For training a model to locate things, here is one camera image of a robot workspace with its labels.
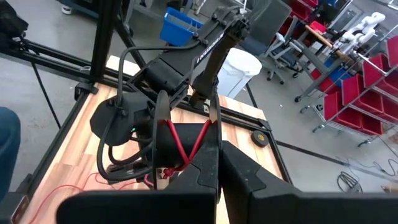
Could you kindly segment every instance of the red cable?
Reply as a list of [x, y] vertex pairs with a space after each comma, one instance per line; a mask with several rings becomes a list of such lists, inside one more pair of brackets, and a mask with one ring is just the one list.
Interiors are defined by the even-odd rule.
[[29, 222], [29, 224], [32, 224], [32, 223], [35, 221], [35, 219], [36, 219], [37, 216], [39, 215], [40, 209], [41, 209], [41, 208], [43, 207], [43, 205], [44, 205], [44, 202], [45, 202], [47, 199], [49, 199], [50, 196], [51, 196], [56, 190], [58, 190], [58, 189], [60, 189], [60, 188], [62, 188], [62, 187], [72, 187], [72, 188], [78, 189], [80, 192], [83, 191], [83, 189], [81, 189], [81, 188], [79, 188], [79, 187], [76, 187], [76, 186], [73, 186], [73, 185], [68, 185], [68, 184], [61, 185], [61, 186], [56, 187], [54, 190], [52, 190], [52, 191], [44, 198], [44, 200], [43, 200], [42, 203], [40, 204], [39, 208], [37, 209], [35, 215], [34, 215], [33, 218], [31, 219], [31, 221]]
[[148, 176], [149, 176], [149, 174], [145, 175], [144, 182], [145, 182], [145, 184], [150, 185], [150, 186], [153, 187], [154, 184], [151, 181], [148, 180]]
[[207, 120], [203, 124], [203, 127], [200, 130], [199, 136], [198, 136], [197, 140], [195, 141], [195, 144], [193, 145], [193, 149], [191, 151], [191, 154], [189, 155], [189, 158], [188, 158], [189, 161], [192, 161], [192, 159], [195, 157], [196, 153], [198, 152], [199, 147], [201, 145], [201, 142], [203, 141], [203, 138], [205, 138], [205, 135], [207, 133], [207, 130], [208, 130], [210, 124], [211, 124], [210, 120]]
[[[87, 185], [87, 183], [88, 183], [88, 180], [90, 179], [90, 177], [91, 177], [92, 175], [95, 175], [95, 181], [96, 181], [97, 183], [109, 185], [108, 183], [100, 182], [100, 181], [97, 179], [98, 174], [100, 174], [100, 173], [95, 172], [95, 173], [90, 174], [90, 175], [87, 177], [86, 182], [85, 182], [85, 184], [83, 185], [82, 188], [79, 188], [79, 187], [77, 187], [77, 186], [70, 185], [70, 184], [65, 184], [65, 185], [61, 185], [61, 186], [58, 186], [58, 187], [54, 188], [54, 189], [44, 198], [44, 200], [42, 201], [42, 203], [39, 205], [39, 208], [37, 209], [37, 211], [36, 211], [35, 215], [33, 216], [33, 218], [30, 220], [29, 224], [32, 224], [32, 223], [35, 221], [35, 219], [36, 219], [37, 216], [39, 215], [40, 209], [42, 209], [42, 207], [43, 207], [44, 203], [47, 201], [47, 199], [49, 199], [50, 196], [51, 196], [55, 191], [57, 191], [58, 189], [61, 189], [62, 187], [72, 187], [72, 188], [74, 188], [74, 189], [78, 189], [80, 192], [84, 192], [84, 188], [86, 187], [86, 185]], [[121, 190], [122, 188], [124, 188], [124, 187], [126, 187], [126, 186], [128, 186], [128, 185], [135, 184], [135, 183], [136, 183], [136, 182], [133, 182], [133, 183], [130, 183], [130, 184], [125, 184], [125, 185], [123, 185], [119, 190]]]
[[181, 155], [182, 159], [184, 160], [184, 163], [188, 164], [189, 160], [188, 160], [187, 154], [184, 151], [184, 148], [183, 148], [183, 146], [181, 144], [180, 137], [177, 134], [177, 130], [175, 129], [175, 126], [174, 126], [173, 122], [171, 120], [167, 120], [167, 125], [170, 128], [170, 132], [172, 133], [174, 141], [175, 141], [175, 143], [177, 145], [177, 149], [178, 149], [178, 151], [180, 151], [180, 155]]
[[208, 119], [204, 124], [203, 127], [197, 137], [197, 140], [195, 141], [191, 154], [189, 155], [188, 160], [186, 161], [185, 158], [187, 157], [187, 154], [184, 151], [184, 148], [181, 144], [181, 140], [177, 134], [177, 131], [175, 130], [174, 124], [171, 120], [167, 120], [167, 124], [170, 128], [170, 132], [172, 133], [172, 136], [175, 140], [175, 143], [177, 145], [177, 149], [180, 152], [180, 155], [182, 157], [182, 159], [184, 160], [184, 165], [182, 165], [181, 167], [178, 168], [168, 168], [164, 170], [164, 176], [163, 179], [166, 179], [168, 177], [173, 176], [175, 171], [183, 171], [188, 165], [189, 163], [192, 161], [192, 159], [195, 157], [196, 153], [198, 152], [201, 142], [203, 141], [203, 138], [205, 137], [207, 130], [209, 128], [209, 125], [211, 124], [211, 121]]
[[113, 188], [113, 190], [116, 190], [116, 188], [114, 188], [112, 185], [110, 185], [110, 184], [108, 184], [108, 183], [105, 183], [105, 182], [100, 182], [100, 181], [97, 179], [97, 178], [98, 178], [98, 174], [100, 174], [100, 173], [95, 173], [95, 174], [96, 174], [96, 175], [95, 175], [95, 181], [96, 181], [97, 183], [109, 185], [109, 186], [111, 186], [111, 187]]
[[118, 190], [121, 190], [121, 189], [123, 189], [123, 188], [125, 188], [125, 187], [127, 187], [127, 186], [129, 186], [129, 185], [135, 184], [135, 183], [137, 183], [137, 182], [134, 181], [134, 182], [131, 182], [131, 183], [129, 183], [129, 184], [124, 184], [124, 185], [121, 186]]

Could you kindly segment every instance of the blue jeans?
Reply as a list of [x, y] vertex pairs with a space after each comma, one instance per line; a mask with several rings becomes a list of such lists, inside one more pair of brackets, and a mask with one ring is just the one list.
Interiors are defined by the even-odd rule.
[[8, 192], [21, 143], [18, 115], [0, 107], [0, 201]]

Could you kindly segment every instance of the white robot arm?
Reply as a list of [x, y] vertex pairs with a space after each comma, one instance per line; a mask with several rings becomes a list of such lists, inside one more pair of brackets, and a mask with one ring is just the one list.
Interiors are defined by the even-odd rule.
[[344, 54], [350, 53], [354, 47], [366, 43], [374, 35], [374, 28], [384, 19], [386, 19], [386, 16], [379, 12], [374, 12], [372, 16], [366, 16], [358, 25], [345, 32], [336, 41], [333, 48], [340, 48]]

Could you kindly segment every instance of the white bucket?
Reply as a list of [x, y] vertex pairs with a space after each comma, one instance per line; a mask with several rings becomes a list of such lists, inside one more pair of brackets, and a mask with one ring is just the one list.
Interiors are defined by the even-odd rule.
[[218, 72], [218, 94], [235, 98], [261, 68], [261, 62], [255, 56], [232, 48]]

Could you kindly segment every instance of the concrete floor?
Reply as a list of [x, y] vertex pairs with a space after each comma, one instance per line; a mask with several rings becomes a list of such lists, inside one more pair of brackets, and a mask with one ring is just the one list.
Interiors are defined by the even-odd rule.
[[[91, 58], [96, 29], [94, 20], [77, 13], [66, 16], [60, 12], [60, 4], [56, 1], [9, 2], [18, 14], [29, 22], [28, 39], [81, 58]], [[32, 8], [40, 9], [40, 14]], [[164, 44], [158, 39], [161, 22], [142, 17], [137, 13], [132, 18], [131, 26], [135, 32], [134, 40], [137, 45]], [[114, 34], [109, 54], [118, 56], [124, 48], [121, 39]], [[142, 54], [146, 60], [150, 60], [158, 53], [142, 52]], [[21, 148], [11, 186], [11, 190], [14, 190], [25, 175], [36, 168], [55, 136], [57, 126], [33, 70], [27, 65], [1, 57], [0, 67], [2, 78], [0, 105], [14, 110], [22, 123]], [[76, 82], [46, 72], [40, 74], [62, 122], [74, 104], [73, 89]], [[313, 111], [308, 110], [305, 114], [300, 114], [299, 110], [313, 99], [305, 98], [300, 103], [294, 103], [294, 97], [309, 86], [310, 79], [306, 75], [292, 79], [291, 74], [292, 72], [286, 71], [287, 82], [285, 85], [279, 85], [277, 78], [270, 82], [266, 81], [266, 70], [263, 69], [250, 82], [258, 107], [264, 111], [277, 140], [332, 158], [352, 157], [369, 166], [373, 161], [377, 161], [390, 172], [387, 160], [397, 158], [380, 139], [371, 145], [358, 148], [357, 144], [363, 139], [333, 128], [326, 127], [315, 134], [312, 133], [312, 129], [321, 122], [319, 117]], [[251, 105], [246, 90], [243, 90], [236, 99]], [[393, 149], [398, 148], [388, 142], [388, 139], [385, 140]], [[331, 162], [284, 147], [279, 149], [294, 185], [303, 191], [337, 192], [339, 191], [336, 185], [337, 175], [341, 171], [349, 172], [348, 168]], [[365, 192], [381, 192], [380, 186], [390, 183], [386, 179], [354, 172], [360, 178], [360, 184]]]

